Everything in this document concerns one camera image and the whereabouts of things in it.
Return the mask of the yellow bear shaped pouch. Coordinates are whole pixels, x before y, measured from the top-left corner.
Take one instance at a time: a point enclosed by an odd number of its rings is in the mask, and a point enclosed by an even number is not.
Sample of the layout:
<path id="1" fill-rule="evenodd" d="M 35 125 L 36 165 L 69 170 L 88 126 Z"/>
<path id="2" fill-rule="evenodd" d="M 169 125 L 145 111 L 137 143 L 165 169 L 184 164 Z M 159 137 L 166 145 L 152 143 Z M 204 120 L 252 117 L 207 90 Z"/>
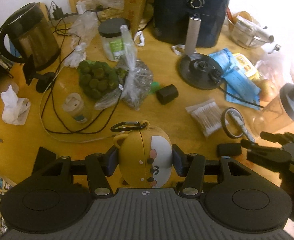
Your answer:
<path id="1" fill-rule="evenodd" d="M 118 149 L 119 169 L 126 183 L 135 188 L 161 188 L 173 165 L 171 141 L 148 120 L 120 122 L 111 127 Z"/>

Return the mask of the shaker bottle with grey lid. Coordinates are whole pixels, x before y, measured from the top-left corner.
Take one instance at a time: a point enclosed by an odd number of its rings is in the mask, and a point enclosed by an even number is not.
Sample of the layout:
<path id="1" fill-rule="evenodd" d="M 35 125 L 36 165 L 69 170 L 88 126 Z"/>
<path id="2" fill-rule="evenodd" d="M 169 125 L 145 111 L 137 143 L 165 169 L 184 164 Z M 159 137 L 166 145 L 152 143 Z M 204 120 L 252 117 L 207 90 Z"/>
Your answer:
<path id="1" fill-rule="evenodd" d="M 275 133 L 294 122 L 294 84 L 286 83 L 273 98 L 253 118 L 255 135 L 261 132 Z"/>

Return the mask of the small black rectangular block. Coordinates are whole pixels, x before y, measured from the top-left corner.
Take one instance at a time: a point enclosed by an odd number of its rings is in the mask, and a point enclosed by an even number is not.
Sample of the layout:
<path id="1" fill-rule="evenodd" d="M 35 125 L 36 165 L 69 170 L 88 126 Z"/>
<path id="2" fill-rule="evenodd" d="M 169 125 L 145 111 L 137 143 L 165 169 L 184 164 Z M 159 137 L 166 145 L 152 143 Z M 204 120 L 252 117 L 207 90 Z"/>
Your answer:
<path id="1" fill-rule="evenodd" d="M 242 154 L 242 147 L 240 143 L 225 143 L 219 144 L 216 147 L 216 153 L 218 157 L 229 156 L 235 157 Z"/>

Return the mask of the black smartphone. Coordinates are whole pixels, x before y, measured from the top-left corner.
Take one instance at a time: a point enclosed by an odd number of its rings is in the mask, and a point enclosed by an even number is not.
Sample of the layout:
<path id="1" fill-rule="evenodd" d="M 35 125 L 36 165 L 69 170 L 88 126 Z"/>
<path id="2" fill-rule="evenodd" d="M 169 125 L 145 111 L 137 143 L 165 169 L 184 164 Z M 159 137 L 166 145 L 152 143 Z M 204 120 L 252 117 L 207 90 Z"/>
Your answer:
<path id="1" fill-rule="evenodd" d="M 56 158 L 57 155 L 54 152 L 51 152 L 50 150 L 47 150 L 44 147 L 39 147 L 36 160 L 33 165 L 32 174 L 46 167 L 47 165 L 55 161 Z"/>

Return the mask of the small clear cup with lid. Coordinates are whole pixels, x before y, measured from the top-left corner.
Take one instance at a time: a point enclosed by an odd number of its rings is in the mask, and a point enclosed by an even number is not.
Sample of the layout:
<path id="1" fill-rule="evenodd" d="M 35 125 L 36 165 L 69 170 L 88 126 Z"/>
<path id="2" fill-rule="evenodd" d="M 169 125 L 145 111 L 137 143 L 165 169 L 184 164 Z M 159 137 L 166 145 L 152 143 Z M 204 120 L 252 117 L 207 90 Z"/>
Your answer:
<path id="1" fill-rule="evenodd" d="M 71 93 L 62 104 L 62 109 L 76 122 L 84 124 L 91 120 L 92 114 L 78 93 Z"/>

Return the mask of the black short cylinder tube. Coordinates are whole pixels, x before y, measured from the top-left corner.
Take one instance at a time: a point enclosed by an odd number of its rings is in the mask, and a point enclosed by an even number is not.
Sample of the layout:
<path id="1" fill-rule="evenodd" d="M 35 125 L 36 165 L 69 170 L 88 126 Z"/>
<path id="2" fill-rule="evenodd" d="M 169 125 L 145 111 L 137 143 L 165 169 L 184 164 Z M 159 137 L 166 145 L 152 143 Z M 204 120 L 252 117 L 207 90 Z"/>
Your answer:
<path id="1" fill-rule="evenodd" d="M 157 100 L 162 105 L 166 105 L 167 103 L 176 99 L 178 95 L 178 90 L 173 84 L 163 87 L 156 91 Z"/>

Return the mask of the yellow snack packet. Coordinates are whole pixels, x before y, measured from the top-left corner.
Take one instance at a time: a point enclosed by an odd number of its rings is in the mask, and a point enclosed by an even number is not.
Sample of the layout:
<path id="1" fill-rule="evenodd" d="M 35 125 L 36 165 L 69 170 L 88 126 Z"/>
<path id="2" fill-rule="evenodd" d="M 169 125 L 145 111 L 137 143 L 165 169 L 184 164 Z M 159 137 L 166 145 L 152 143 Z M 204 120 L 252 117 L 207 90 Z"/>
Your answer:
<path id="1" fill-rule="evenodd" d="M 250 79 L 260 79 L 257 68 L 250 62 L 250 60 L 241 53 L 234 53 L 233 56 L 237 61 L 237 65 L 245 75 Z"/>

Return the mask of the bag of green balls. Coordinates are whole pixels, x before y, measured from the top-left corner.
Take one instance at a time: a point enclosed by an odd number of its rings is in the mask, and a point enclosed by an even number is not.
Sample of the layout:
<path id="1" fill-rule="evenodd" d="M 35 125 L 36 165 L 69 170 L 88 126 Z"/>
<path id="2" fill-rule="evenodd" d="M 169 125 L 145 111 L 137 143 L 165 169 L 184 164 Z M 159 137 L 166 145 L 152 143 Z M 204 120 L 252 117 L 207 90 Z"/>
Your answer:
<path id="1" fill-rule="evenodd" d="M 119 85 L 119 72 L 106 62 L 84 60 L 78 66 L 79 85 L 84 94 L 100 100 Z"/>

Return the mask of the clear bag of dark seeds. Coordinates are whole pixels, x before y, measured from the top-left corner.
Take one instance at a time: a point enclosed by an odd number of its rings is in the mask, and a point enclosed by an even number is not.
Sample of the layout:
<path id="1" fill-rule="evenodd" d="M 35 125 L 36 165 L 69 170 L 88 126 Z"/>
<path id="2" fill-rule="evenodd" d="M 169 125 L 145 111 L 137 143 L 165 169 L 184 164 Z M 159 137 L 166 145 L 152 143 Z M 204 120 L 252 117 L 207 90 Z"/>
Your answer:
<path id="1" fill-rule="evenodd" d="M 120 27 L 125 54 L 116 65 L 116 70 L 123 71 L 125 77 L 118 77 L 116 89 L 99 99 L 94 108 L 103 110 L 116 104 L 120 99 L 129 107 L 139 110 L 151 90 L 153 73 L 148 66 L 137 57 L 137 48 L 127 25 Z"/>

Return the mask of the crumpled white tissue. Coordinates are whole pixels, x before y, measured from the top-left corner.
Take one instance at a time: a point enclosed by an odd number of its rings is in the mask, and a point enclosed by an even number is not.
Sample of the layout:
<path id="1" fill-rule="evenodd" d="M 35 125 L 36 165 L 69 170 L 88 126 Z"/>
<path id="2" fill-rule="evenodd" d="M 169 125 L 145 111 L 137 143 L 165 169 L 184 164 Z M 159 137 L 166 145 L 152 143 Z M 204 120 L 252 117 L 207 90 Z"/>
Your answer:
<path id="1" fill-rule="evenodd" d="M 30 111 L 31 102 L 27 98 L 19 98 L 16 91 L 19 88 L 16 84 L 9 85 L 7 91 L 1 92 L 1 99 L 4 103 L 2 120 L 6 124 L 24 125 Z"/>

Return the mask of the glass bowl with packets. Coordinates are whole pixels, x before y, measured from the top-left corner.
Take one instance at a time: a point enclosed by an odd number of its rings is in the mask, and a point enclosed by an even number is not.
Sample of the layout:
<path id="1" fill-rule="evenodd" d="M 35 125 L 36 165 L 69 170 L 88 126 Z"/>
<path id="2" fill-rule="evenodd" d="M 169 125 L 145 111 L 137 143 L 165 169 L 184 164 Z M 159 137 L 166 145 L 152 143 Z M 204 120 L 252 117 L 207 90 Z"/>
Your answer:
<path id="1" fill-rule="evenodd" d="M 243 48 L 259 48 L 266 43 L 273 43 L 274 36 L 266 27 L 258 22 L 246 11 L 235 14 L 227 12 L 230 39 Z"/>

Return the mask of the green label jar black lid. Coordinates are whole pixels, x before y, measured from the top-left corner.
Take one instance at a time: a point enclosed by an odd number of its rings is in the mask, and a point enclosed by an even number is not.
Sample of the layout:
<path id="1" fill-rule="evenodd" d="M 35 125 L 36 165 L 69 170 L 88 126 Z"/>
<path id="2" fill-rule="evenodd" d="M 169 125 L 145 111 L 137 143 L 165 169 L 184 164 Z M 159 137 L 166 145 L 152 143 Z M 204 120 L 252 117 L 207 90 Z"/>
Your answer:
<path id="1" fill-rule="evenodd" d="M 125 18 L 110 18 L 102 22 L 98 27 L 103 49 L 106 57 L 113 62 L 118 62 L 124 54 L 124 45 L 120 27 L 130 22 Z"/>

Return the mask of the steel electric kettle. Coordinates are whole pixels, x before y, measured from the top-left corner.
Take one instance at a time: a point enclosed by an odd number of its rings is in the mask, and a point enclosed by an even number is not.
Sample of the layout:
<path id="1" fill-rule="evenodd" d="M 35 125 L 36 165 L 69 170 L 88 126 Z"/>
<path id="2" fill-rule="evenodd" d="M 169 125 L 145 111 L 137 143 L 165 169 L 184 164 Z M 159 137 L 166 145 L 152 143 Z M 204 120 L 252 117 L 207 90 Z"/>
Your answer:
<path id="1" fill-rule="evenodd" d="M 8 36 L 20 57 L 6 49 L 5 36 Z M 32 56 L 37 71 L 44 70 L 55 62 L 60 48 L 38 4 L 29 3 L 21 7 L 0 27 L 0 52 L 17 63 L 26 63 Z"/>

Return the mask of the brown cardboard box upright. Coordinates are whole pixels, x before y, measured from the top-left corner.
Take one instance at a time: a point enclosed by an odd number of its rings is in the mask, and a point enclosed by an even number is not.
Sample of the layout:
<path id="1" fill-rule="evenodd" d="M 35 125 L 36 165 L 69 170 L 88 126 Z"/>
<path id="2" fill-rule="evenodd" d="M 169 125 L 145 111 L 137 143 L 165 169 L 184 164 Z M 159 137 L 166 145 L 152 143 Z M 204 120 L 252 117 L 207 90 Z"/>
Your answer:
<path id="1" fill-rule="evenodd" d="M 129 20 L 132 37 L 138 31 L 147 0 L 124 0 L 123 18 Z"/>

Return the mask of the black kettle base plate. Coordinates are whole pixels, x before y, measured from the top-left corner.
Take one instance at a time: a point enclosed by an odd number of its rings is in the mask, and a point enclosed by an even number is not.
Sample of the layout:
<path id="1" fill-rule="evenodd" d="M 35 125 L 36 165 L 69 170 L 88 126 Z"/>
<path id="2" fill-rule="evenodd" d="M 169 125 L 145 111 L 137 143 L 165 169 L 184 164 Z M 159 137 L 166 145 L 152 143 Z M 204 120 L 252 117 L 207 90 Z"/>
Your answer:
<path id="1" fill-rule="evenodd" d="M 191 87 L 213 90 L 223 82 L 223 69 L 211 57 L 193 53 L 182 57 L 177 67 L 182 80 Z"/>

